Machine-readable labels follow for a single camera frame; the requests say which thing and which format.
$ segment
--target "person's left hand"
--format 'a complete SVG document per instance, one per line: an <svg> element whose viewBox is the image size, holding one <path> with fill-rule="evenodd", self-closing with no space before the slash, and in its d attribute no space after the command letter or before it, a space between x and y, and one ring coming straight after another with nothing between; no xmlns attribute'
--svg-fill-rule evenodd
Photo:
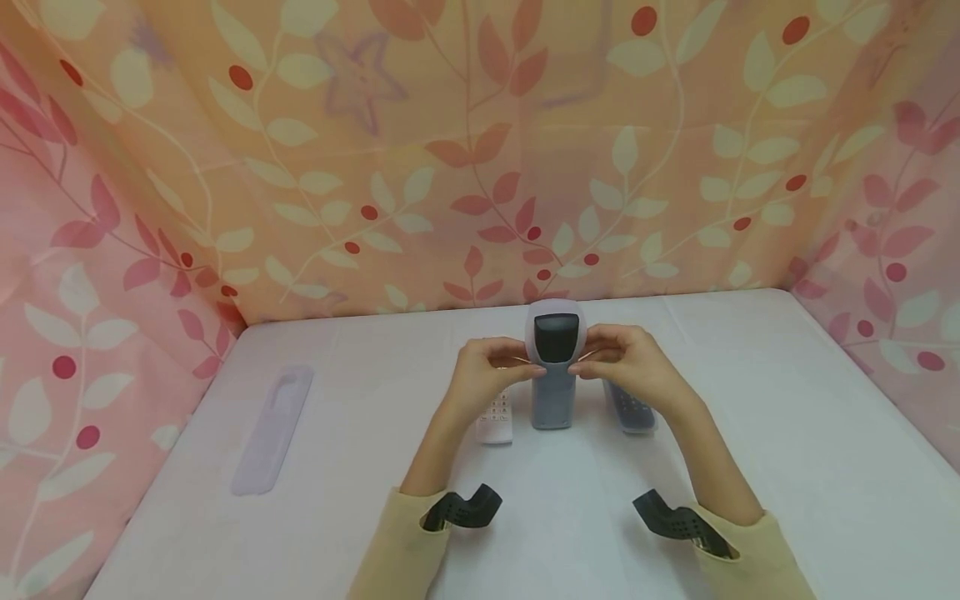
<svg viewBox="0 0 960 600"><path fill-rule="evenodd" d="M460 348L440 410L458 425L467 426L508 386L545 374L546 369L530 364L527 348L519 340L470 340Z"/></svg>

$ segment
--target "white leaf print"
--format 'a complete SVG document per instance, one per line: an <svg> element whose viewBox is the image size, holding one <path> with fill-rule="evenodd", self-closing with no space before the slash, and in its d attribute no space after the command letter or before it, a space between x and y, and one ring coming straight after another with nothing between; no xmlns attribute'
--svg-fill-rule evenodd
<svg viewBox="0 0 960 600"><path fill-rule="evenodd" d="M150 57L142 50L121 50L110 63L110 81L120 102L130 108L141 108L154 98Z"/></svg>
<svg viewBox="0 0 960 600"><path fill-rule="evenodd" d="M267 134L287 148L296 148L317 138L317 132L312 127L289 117L280 117L271 121L267 126Z"/></svg>
<svg viewBox="0 0 960 600"><path fill-rule="evenodd" d="M379 171L370 177L370 193L384 212L388 214L394 212L396 208L394 194L390 191L390 187L387 186L387 182L383 180L383 175Z"/></svg>
<svg viewBox="0 0 960 600"><path fill-rule="evenodd" d="M947 342L960 342L960 302L944 311L940 320L940 335Z"/></svg>
<svg viewBox="0 0 960 600"><path fill-rule="evenodd" d="M840 134L836 134L820 153L820 157L817 158L817 163L813 165L813 177L814 179L820 177L824 174L824 171L827 170L828 165L830 164L830 159L833 158L833 153L837 149L837 142L840 141Z"/></svg>
<svg viewBox="0 0 960 600"><path fill-rule="evenodd" d="M54 37L81 41L106 8L99 0L40 0L40 19Z"/></svg>
<svg viewBox="0 0 960 600"><path fill-rule="evenodd" d="M582 277L589 275L590 269L575 263L567 263L563 265L560 269L557 270L557 275L561 277L566 277L568 279L576 279L577 277Z"/></svg>
<svg viewBox="0 0 960 600"><path fill-rule="evenodd" d="M100 306L100 297L93 289L83 263L77 263L63 272L58 290L60 301L75 314L85 317Z"/></svg>
<svg viewBox="0 0 960 600"><path fill-rule="evenodd" d="M707 248L729 248L731 242L730 234L720 228L701 229L697 239Z"/></svg>
<svg viewBox="0 0 960 600"><path fill-rule="evenodd" d="M433 185L433 167L421 167L410 174L403 184L403 201L416 204L426 198Z"/></svg>
<svg viewBox="0 0 960 600"><path fill-rule="evenodd" d="M813 181L810 188L810 198L825 198L829 196L833 189L833 178L823 176Z"/></svg>
<svg viewBox="0 0 960 600"><path fill-rule="evenodd" d="M777 108L798 107L826 97L827 85L812 75L794 75L775 84L767 92L767 100Z"/></svg>
<svg viewBox="0 0 960 600"><path fill-rule="evenodd" d="M782 171L769 171L754 175L744 181L740 187L736 188L736 197L740 200L752 200L759 198L770 191L770 188L776 185L777 181L783 177Z"/></svg>
<svg viewBox="0 0 960 600"><path fill-rule="evenodd" d="M383 286L387 290L387 298L390 299L390 304L396 306L397 308L406 308L407 307L407 295L401 292L394 285L387 284Z"/></svg>
<svg viewBox="0 0 960 600"><path fill-rule="evenodd" d="M793 156L800 150L800 142L791 137L771 137L747 152L747 158L756 164L771 164Z"/></svg>
<svg viewBox="0 0 960 600"><path fill-rule="evenodd" d="M658 262L652 265L647 265L643 272L656 279L669 279L670 277L677 276L677 274L680 272L680 269L674 267L670 263Z"/></svg>
<svg viewBox="0 0 960 600"><path fill-rule="evenodd" d="M734 288L738 288L746 284L747 281L750 281L750 277L752 276L754 276L754 270L750 268L750 265L742 260L737 260L736 265L733 266L730 276L727 277L727 281Z"/></svg>
<svg viewBox="0 0 960 600"><path fill-rule="evenodd" d="M854 156L870 145L872 141L883 135L883 132L884 129L880 125L868 125L861 130L857 130L857 132L848 137L847 141L840 147L840 151L833 160L833 164L843 162L851 156Z"/></svg>
<svg viewBox="0 0 960 600"><path fill-rule="evenodd" d="M897 311L897 327L908 329L919 327L933 319L940 308L940 292L930 290L915 296L900 305Z"/></svg>
<svg viewBox="0 0 960 600"><path fill-rule="evenodd" d="M817 0L817 12L827 23L837 23L850 6L850 0Z"/></svg>
<svg viewBox="0 0 960 600"><path fill-rule="evenodd" d="M600 235L600 220L597 218L596 208L588 206L580 213L580 221L577 224L577 230L580 231L580 237L585 242L592 242Z"/></svg>
<svg viewBox="0 0 960 600"><path fill-rule="evenodd" d="M298 283L290 288L290 291L297 296L303 296L304 298L313 300L326 298L326 295L330 293L330 290L322 285L311 285L308 283Z"/></svg>
<svg viewBox="0 0 960 600"><path fill-rule="evenodd" d="M844 23L843 31L851 40L861 46L887 25L890 20L890 3L874 4L855 14Z"/></svg>
<svg viewBox="0 0 960 600"><path fill-rule="evenodd" d="M700 197L707 202L726 202L730 199L730 182L718 177L702 177Z"/></svg>
<svg viewBox="0 0 960 600"><path fill-rule="evenodd" d="M86 332L86 345L96 350L116 348L124 340L136 333L136 323L126 319L108 319L100 321Z"/></svg>
<svg viewBox="0 0 960 600"><path fill-rule="evenodd" d="M743 82L750 91L761 92L773 80L777 59L770 48L766 32L760 32L747 50L747 60L743 64Z"/></svg>
<svg viewBox="0 0 960 600"><path fill-rule="evenodd" d="M27 315L27 323L47 342L62 348L76 348L80 345L80 333L73 328L73 325L32 304L24 304L23 308Z"/></svg>
<svg viewBox="0 0 960 600"><path fill-rule="evenodd" d="M727 0L714 0L700 11L677 44L677 62L684 64L692 60L707 45L713 29L720 20L720 14L727 7Z"/></svg>
<svg viewBox="0 0 960 600"><path fill-rule="evenodd" d="M232 283L233 285L247 285L253 283L260 277L260 270L256 267L250 267L249 269L230 269L229 271L224 271L223 278L227 283Z"/></svg>
<svg viewBox="0 0 960 600"><path fill-rule="evenodd" d="M339 9L334 0L286 0L280 26L291 36L313 37Z"/></svg>
<svg viewBox="0 0 960 600"><path fill-rule="evenodd" d="M220 108L224 110L228 117L249 130L260 131L260 119L253 112L253 107L212 77L207 78L206 82L210 86L213 99L217 101L217 104L220 105Z"/></svg>
<svg viewBox="0 0 960 600"><path fill-rule="evenodd" d="M242 252L253 243L253 228L225 231L217 237L217 250L220 252Z"/></svg>
<svg viewBox="0 0 960 600"><path fill-rule="evenodd" d="M275 257L267 256L265 266L267 268L267 275L270 276L270 279L276 281L280 285L290 285L294 282L293 274L290 273L290 271Z"/></svg>
<svg viewBox="0 0 960 600"><path fill-rule="evenodd" d="M107 408L132 381L133 375L124 372L112 372L97 377L84 392L84 408Z"/></svg>
<svg viewBox="0 0 960 600"><path fill-rule="evenodd" d="M760 219L767 225L785 228L793 224L795 214L790 204L768 204L760 212Z"/></svg>
<svg viewBox="0 0 960 600"><path fill-rule="evenodd" d="M180 436L180 428L176 425L163 425L158 427L154 434L150 436L150 439L154 441L154 444L164 452L169 452L174 444L177 443L177 438Z"/></svg>
<svg viewBox="0 0 960 600"><path fill-rule="evenodd" d="M563 256L570 252L570 249L573 248L573 228L570 225L566 223L560 225L560 228L557 229L557 235L553 238L551 248L557 256Z"/></svg>
<svg viewBox="0 0 960 600"><path fill-rule="evenodd" d="M890 363L891 367L899 372L908 375L915 375L920 372L907 353L900 347L900 344L893 340L880 340L880 354Z"/></svg>
<svg viewBox="0 0 960 600"><path fill-rule="evenodd" d="M333 69L312 54L288 54L280 59L276 74L296 89L311 89L330 79Z"/></svg>
<svg viewBox="0 0 960 600"><path fill-rule="evenodd" d="M597 249L600 252L606 252L607 254L613 252L620 252L628 246L632 246L636 243L636 237L633 235L611 235L610 237L600 240L600 243L597 244Z"/></svg>
<svg viewBox="0 0 960 600"><path fill-rule="evenodd" d="M93 542L93 532L88 531L67 542L27 571L16 588L24 598L36 596L52 586L73 563L79 559Z"/></svg>
<svg viewBox="0 0 960 600"><path fill-rule="evenodd" d="M601 208L619 210L623 207L623 195L620 194L620 190L600 180L590 181L590 196L593 197L594 202L600 204Z"/></svg>
<svg viewBox="0 0 960 600"><path fill-rule="evenodd" d="M217 25L220 35L224 37L224 41L230 50L254 69L266 71L267 55L263 53L260 40L247 29L246 25L221 8L217 0L213 0L211 4L213 22Z"/></svg>
<svg viewBox="0 0 960 600"><path fill-rule="evenodd" d="M114 454L102 452L65 468L53 477L40 482L36 490L36 499L40 502L49 502L76 492L99 477L114 458L116 458Z"/></svg>
<svg viewBox="0 0 960 600"><path fill-rule="evenodd" d="M164 183L159 177L156 176L156 173L150 169L147 169L147 179L150 180L150 183L154 185L154 188L156 188L156 192L160 195L160 198L162 198L178 213L183 214L183 200L180 198L180 195L178 195L177 192L171 189L169 185Z"/></svg>
<svg viewBox="0 0 960 600"><path fill-rule="evenodd" d="M123 109L118 107L113 101L89 89L83 89L81 93L84 95L84 98L86 98L86 101L93 107L94 112L99 114L103 120L111 125L116 125L120 122L120 119L123 118Z"/></svg>
<svg viewBox="0 0 960 600"><path fill-rule="evenodd" d="M624 211L631 217L649 219L662 213L667 206L666 200L651 200L649 198L635 198Z"/></svg>
<svg viewBox="0 0 960 600"><path fill-rule="evenodd" d="M297 206L296 204L276 203L274 204L274 210L276 211L276 214L280 215L291 223L296 223L297 225L314 228L320 224L320 219L315 217L312 212L303 206Z"/></svg>
<svg viewBox="0 0 960 600"><path fill-rule="evenodd" d="M423 217L411 213L397 215L396 225L406 233L433 231L433 224Z"/></svg>
<svg viewBox="0 0 960 600"><path fill-rule="evenodd" d="M607 60L634 77L645 77L666 64L666 56L657 43L640 37L619 43L607 54Z"/></svg>
<svg viewBox="0 0 960 600"><path fill-rule="evenodd" d="M30 445L46 432L53 411L43 390L43 379L34 377L13 395L7 432L16 444Z"/></svg>
<svg viewBox="0 0 960 600"><path fill-rule="evenodd" d="M323 252L320 252L320 258L330 263L334 267L344 267L346 269L360 268L360 265L357 264L357 261L353 260L346 254L337 252L335 250L324 250Z"/></svg>
<svg viewBox="0 0 960 600"><path fill-rule="evenodd" d="M640 246L640 258L648 265L657 261L663 254L663 234L657 231L643 240Z"/></svg>
<svg viewBox="0 0 960 600"><path fill-rule="evenodd" d="M317 196L329 194L343 184L336 176L321 171L307 171L300 176L300 189Z"/></svg>
<svg viewBox="0 0 960 600"><path fill-rule="evenodd" d="M343 200L334 200L331 203L324 204L320 209L320 218L327 225L342 225L350 213L350 203Z"/></svg>
<svg viewBox="0 0 960 600"><path fill-rule="evenodd" d="M743 135L729 127L713 128L713 151L722 158L737 158L743 152Z"/></svg>
<svg viewBox="0 0 960 600"><path fill-rule="evenodd" d="M377 231L368 231L363 234L363 241L370 244L372 248L376 248L382 252L403 252L403 248L394 240L392 237L387 237L383 233Z"/></svg>
<svg viewBox="0 0 960 600"><path fill-rule="evenodd" d="M626 176L636 165L637 150L636 136L634 128L625 127L620 130L616 139L613 141L613 166Z"/></svg>

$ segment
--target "hand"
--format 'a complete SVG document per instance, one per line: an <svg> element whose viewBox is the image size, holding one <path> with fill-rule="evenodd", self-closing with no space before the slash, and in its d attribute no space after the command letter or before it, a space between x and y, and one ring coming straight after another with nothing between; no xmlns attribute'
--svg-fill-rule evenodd
<svg viewBox="0 0 960 600"><path fill-rule="evenodd" d="M581 358L569 371L584 379L609 379L668 420L691 403L702 401L657 340L635 325L591 327Z"/></svg>
<svg viewBox="0 0 960 600"><path fill-rule="evenodd" d="M458 424L469 425L508 386L545 374L546 369L530 364L526 346L519 340L470 340L460 348L450 387L438 412L444 412Z"/></svg>

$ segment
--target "gray phone handset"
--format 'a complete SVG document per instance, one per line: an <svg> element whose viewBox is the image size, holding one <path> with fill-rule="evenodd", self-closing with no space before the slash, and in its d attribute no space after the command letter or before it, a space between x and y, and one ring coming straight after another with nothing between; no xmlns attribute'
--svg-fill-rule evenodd
<svg viewBox="0 0 960 600"><path fill-rule="evenodd" d="M566 370L580 357L587 340L587 323L573 300L539 300L527 312L527 355L546 368L533 381L533 426L564 429L573 423L577 378Z"/></svg>

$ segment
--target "pink leaf print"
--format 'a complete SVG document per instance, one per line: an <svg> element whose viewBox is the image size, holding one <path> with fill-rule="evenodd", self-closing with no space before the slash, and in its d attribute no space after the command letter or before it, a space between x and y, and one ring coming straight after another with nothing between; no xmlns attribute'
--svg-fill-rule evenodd
<svg viewBox="0 0 960 600"><path fill-rule="evenodd" d="M90 184L90 201L94 212L97 213L97 222L100 227L113 231L120 225L120 209L99 174L93 176L93 182Z"/></svg>
<svg viewBox="0 0 960 600"><path fill-rule="evenodd" d="M827 293L827 288L819 283L814 283L809 279L804 279L797 282L797 285L794 286L793 291L796 292L797 296L800 296L801 298L816 300L818 298L822 298L823 295Z"/></svg>
<svg viewBox="0 0 960 600"><path fill-rule="evenodd" d="M183 308L177 311L177 316L180 317L186 337L197 342L204 340L204 324L200 322L200 317Z"/></svg>
<svg viewBox="0 0 960 600"><path fill-rule="evenodd" d="M545 265L548 262L553 262L553 254L551 254L549 250L536 248L534 250L524 252L523 260L532 265Z"/></svg>
<svg viewBox="0 0 960 600"><path fill-rule="evenodd" d="M838 244L840 244L839 231L837 231L836 233L831 235L829 238L827 238L823 246L821 246L820 250L817 252L817 256L816 258L814 258L814 260L817 262L823 262L824 260L827 260L828 258L833 256L834 252L836 252Z"/></svg>
<svg viewBox="0 0 960 600"><path fill-rule="evenodd" d="M230 329L226 322L220 322L220 330L217 331L217 354L223 356L230 347Z"/></svg>
<svg viewBox="0 0 960 600"><path fill-rule="evenodd" d="M516 230L519 233L523 233L534 224L534 210L537 207L537 197L534 196L523 203L523 206L520 207L520 210L516 212L516 218L514 223L516 225Z"/></svg>
<svg viewBox="0 0 960 600"><path fill-rule="evenodd" d="M476 246L470 246L470 250L467 252L467 260L464 261L464 271L473 279L480 273L481 269L483 269L483 254Z"/></svg>
<svg viewBox="0 0 960 600"><path fill-rule="evenodd" d="M894 203L894 192L890 189L890 184L879 175L863 178L863 194L867 204L876 208L886 208Z"/></svg>
<svg viewBox="0 0 960 600"><path fill-rule="evenodd" d="M478 217L493 208L493 205L483 196L471 195L453 201L450 208L453 208L457 212Z"/></svg>
<svg viewBox="0 0 960 600"><path fill-rule="evenodd" d="M94 248L107 232L89 221L70 221L54 232L50 245L59 248Z"/></svg>
<svg viewBox="0 0 960 600"><path fill-rule="evenodd" d="M915 102L899 102L894 105L897 117L897 138L907 146L916 146L924 138L926 114Z"/></svg>
<svg viewBox="0 0 960 600"><path fill-rule="evenodd" d="M209 356L193 370L193 376L198 379L209 379L220 370L220 363L221 360L216 356Z"/></svg>
<svg viewBox="0 0 960 600"><path fill-rule="evenodd" d="M183 298L190 293L190 277L183 271L177 271L174 286L170 288L170 295L174 298Z"/></svg>
<svg viewBox="0 0 960 600"><path fill-rule="evenodd" d="M61 142L57 128L42 112L29 106L2 87L0 87L0 108L25 131L48 142Z"/></svg>
<svg viewBox="0 0 960 600"><path fill-rule="evenodd" d="M843 344L847 340L847 333L850 331L850 313L840 313L827 325L827 333L836 340L837 344Z"/></svg>
<svg viewBox="0 0 960 600"><path fill-rule="evenodd" d="M900 194L900 198L897 200L897 210L900 212L910 210L938 189L940 189L940 183L932 179L923 178L915 181L913 185Z"/></svg>
<svg viewBox="0 0 960 600"><path fill-rule="evenodd" d="M506 204L516 196L516 186L520 182L520 173L512 171L504 173L493 185L493 201L497 204Z"/></svg>
<svg viewBox="0 0 960 600"><path fill-rule="evenodd" d="M930 239L933 229L923 226L911 226L897 229L883 244L883 255L890 258L904 258Z"/></svg>
<svg viewBox="0 0 960 600"><path fill-rule="evenodd" d="M36 84L30 77L30 74L27 73L27 69L23 68L20 61L14 58L10 51L4 48L3 45L0 45L0 60L2 60L4 66L7 67L10 79L20 88L20 91L30 96L30 99L34 101L35 105L39 105L40 90L36 88Z"/></svg>
<svg viewBox="0 0 960 600"><path fill-rule="evenodd" d="M129 292L133 288L155 281L160 276L160 259L143 258L134 262L123 275L123 289Z"/></svg>
<svg viewBox="0 0 960 600"><path fill-rule="evenodd" d="M457 300L462 300L464 302L469 302L473 300L473 296L470 294L470 290L468 290L465 287L461 287L455 283L444 281L444 289L450 296L452 296Z"/></svg>
<svg viewBox="0 0 960 600"><path fill-rule="evenodd" d="M200 287L210 287L219 280L220 276L217 275L217 272L209 267L203 267L200 269L200 272L197 273L196 281Z"/></svg>
<svg viewBox="0 0 960 600"><path fill-rule="evenodd" d="M496 244L506 244L516 239L516 235L510 228L505 228L502 225L498 225L495 228L481 229L477 231L477 233L488 242L494 242Z"/></svg>
<svg viewBox="0 0 960 600"><path fill-rule="evenodd" d="M872 277L867 277L863 282L863 300L867 303L870 312L884 323L890 323L893 319L897 307L894 306L893 299L876 285Z"/></svg>
<svg viewBox="0 0 960 600"><path fill-rule="evenodd" d="M960 117L954 117L928 133L918 150L927 156L936 156L960 136Z"/></svg>
<svg viewBox="0 0 960 600"><path fill-rule="evenodd" d="M63 109L60 108L60 105L57 104L57 101L50 97L50 116L54 119L54 125L57 126L57 131L60 132L60 135L63 136L63 139L66 140L66 143L71 146L77 145L77 130L73 127L73 122L70 121L70 117L63 112Z"/></svg>
<svg viewBox="0 0 960 600"><path fill-rule="evenodd" d="M140 215L133 217L133 221L136 223L136 232L140 234L140 239L143 240L143 244L150 251L150 254L160 256L160 246L156 243L154 235L150 233L147 224L140 219Z"/></svg>
<svg viewBox="0 0 960 600"><path fill-rule="evenodd" d="M493 283L488 283L479 290L477 290L477 299L480 301L489 300L500 293L500 290L503 289L503 279L498 279Z"/></svg>

